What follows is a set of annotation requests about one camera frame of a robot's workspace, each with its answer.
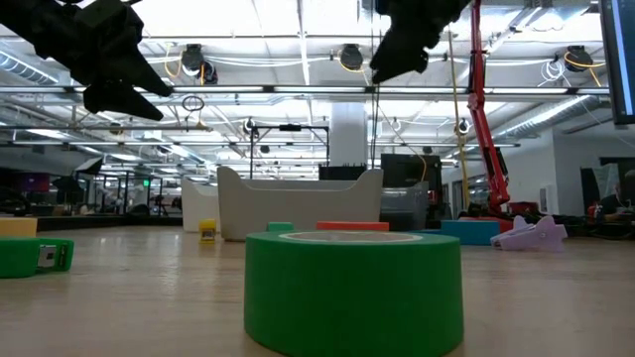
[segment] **green block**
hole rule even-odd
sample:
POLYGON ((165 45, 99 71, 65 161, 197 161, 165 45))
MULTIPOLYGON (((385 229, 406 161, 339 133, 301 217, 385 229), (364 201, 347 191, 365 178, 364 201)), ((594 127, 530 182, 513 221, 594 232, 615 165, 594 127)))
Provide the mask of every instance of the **green block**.
POLYGON ((284 232, 295 230, 294 224, 290 222, 269 222, 267 232, 284 232))
POLYGON ((65 239, 40 239, 40 246, 54 246, 56 247, 54 264, 51 267, 42 268, 38 270, 40 272, 67 272, 72 265, 72 255, 74 252, 74 242, 65 239))
POLYGON ((0 237, 0 278, 35 275, 39 252, 39 239, 0 237))

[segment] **blue block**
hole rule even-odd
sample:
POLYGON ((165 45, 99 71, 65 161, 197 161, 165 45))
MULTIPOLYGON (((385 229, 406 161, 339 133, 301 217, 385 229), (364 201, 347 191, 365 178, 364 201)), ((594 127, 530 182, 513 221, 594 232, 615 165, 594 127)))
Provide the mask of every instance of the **blue block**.
POLYGON ((456 237, 461 245, 488 246, 493 236, 500 234, 494 221, 446 220, 441 223, 442 235, 456 237))

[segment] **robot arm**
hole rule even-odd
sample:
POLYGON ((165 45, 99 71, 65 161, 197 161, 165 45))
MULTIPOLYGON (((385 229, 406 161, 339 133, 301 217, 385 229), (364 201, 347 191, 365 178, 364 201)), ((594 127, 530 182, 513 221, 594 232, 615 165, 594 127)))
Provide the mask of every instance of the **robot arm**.
POLYGON ((54 58, 87 85, 84 106, 92 113, 111 110, 161 120, 163 114, 134 90, 168 96, 167 87, 137 45, 143 22, 128 2, 96 0, 0 0, 0 23, 31 43, 43 59, 54 58))
POLYGON ((440 33, 458 20, 470 0, 375 0, 375 11, 390 16, 391 26, 370 63, 373 83, 428 67, 424 48, 434 48, 440 33))

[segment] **white curved object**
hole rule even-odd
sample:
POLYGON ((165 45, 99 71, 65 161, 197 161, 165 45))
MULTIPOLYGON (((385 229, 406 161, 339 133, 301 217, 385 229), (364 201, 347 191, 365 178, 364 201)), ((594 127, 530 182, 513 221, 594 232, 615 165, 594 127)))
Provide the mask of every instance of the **white curved object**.
POLYGON ((244 241, 269 222, 307 230, 318 221, 379 221, 381 170, 367 171, 358 181, 243 180, 225 167, 217 175, 222 237, 228 241, 244 241))
POLYGON ((198 223, 203 219, 215 219, 216 229, 220 230, 217 187, 196 184, 189 179, 183 179, 181 196, 183 229, 186 232, 198 232, 198 223))

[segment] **duct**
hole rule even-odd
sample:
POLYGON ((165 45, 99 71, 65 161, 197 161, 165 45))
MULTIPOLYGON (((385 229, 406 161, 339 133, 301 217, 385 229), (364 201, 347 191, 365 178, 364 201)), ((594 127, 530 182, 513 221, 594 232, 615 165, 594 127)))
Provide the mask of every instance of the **duct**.
POLYGON ((601 104, 602 101, 595 95, 584 95, 560 103, 544 104, 518 116, 511 124, 508 123, 507 128, 499 127, 494 130, 492 137, 494 139, 505 136, 513 136, 517 139, 526 138, 588 111, 593 111, 601 104))
POLYGON ((33 66, 0 51, 0 69, 21 76, 39 85, 55 85, 58 80, 33 66))

